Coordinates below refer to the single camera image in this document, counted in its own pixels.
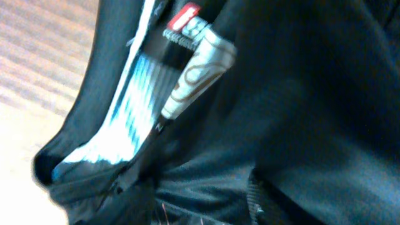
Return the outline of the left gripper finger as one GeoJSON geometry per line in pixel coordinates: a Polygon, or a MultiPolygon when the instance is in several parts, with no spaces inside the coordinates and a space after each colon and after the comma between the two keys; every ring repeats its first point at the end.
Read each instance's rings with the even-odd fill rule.
{"type": "Polygon", "coordinates": [[[249,174],[247,205],[253,224],[324,225],[263,179],[257,170],[252,170],[249,174]]]}

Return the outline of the black orange-patterned jersey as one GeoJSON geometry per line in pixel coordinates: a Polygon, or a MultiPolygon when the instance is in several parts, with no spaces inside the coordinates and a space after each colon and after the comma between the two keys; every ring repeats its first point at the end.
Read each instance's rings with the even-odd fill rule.
{"type": "Polygon", "coordinates": [[[38,183],[70,224],[399,223],[398,1],[100,1],[38,183]]]}

